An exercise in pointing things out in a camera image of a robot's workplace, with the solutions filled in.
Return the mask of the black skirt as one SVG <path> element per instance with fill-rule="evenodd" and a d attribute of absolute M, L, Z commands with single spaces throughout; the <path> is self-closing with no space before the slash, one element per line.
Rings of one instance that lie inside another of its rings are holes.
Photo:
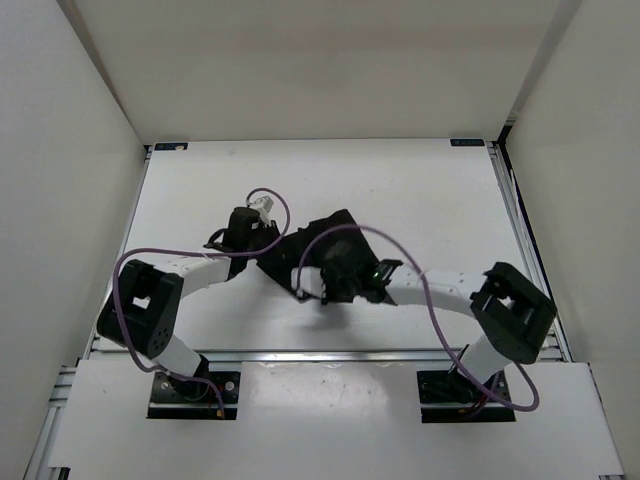
<path fill-rule="evenodd" d="M 312 221 L 305 228 L 285 236 L 272 250 L 257 259 L 257 266 L 278 285 L 294 294 L 291 288 L 291 272 L 299 265 L 317 267 L 317 248 L 322 240 L 363 239 L 356 229 L 341 229 L 317 240 L 323 232 L 343 224 L 353 224 L 355 219 L 346 209 L 338 210 L 328 217 Z"/>

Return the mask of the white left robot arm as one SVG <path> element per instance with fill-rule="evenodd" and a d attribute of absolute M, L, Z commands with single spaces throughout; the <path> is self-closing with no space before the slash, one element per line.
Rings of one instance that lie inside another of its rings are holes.
<path fill-rule="evenodd" d="M 234 279 L 256 252 L 278 239 L 280 232 L 270 219 L 272 206 L 273 200 L 263 196 L 235 208 L 228 226 L 205 244 L 205 253 L 173 255 L 157 265 L 126 262 L 112 290 L 119 295 L 123 320 L 118 320 L 114 297 L 109 296 L 98 317 L 98 334 L 161 367 L 185 399 L 214 393 L 208 361 L 174 334 L 179 304 L 199 290 Z"/>

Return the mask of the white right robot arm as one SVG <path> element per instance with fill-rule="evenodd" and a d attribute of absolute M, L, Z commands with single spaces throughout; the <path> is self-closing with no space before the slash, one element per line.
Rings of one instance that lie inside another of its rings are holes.
<path fill-rule="evenodd" d="M 427 305 L 475 320 L 482 333 L 441 378 L 427 385 L 439 402 L 470 403 L 511 363 L 536 362 L 557 308 L 514 266 L 497 262 L 480 274 L 419 272 L 396 259 L 358 255 L 345 242 L 299 276 L 301 291 L 326 303 L 362 297 L 373 304 Z"/>

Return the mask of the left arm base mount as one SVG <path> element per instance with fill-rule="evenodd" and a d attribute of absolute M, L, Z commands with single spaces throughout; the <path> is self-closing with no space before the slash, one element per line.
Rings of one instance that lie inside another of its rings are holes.
<path fill-rule="evenodd" d="M 154 375 L 147 407 L 148 419 L 163 420 L 224 420 L 237 418 L 241 372 L 211 370 L 210 381 L 221 394 L 224 411 L 218 406 L 215 392 L 207 385 L 196 384 L 187 391 L 176 389 L 178 382 L 166 374 Z"/>

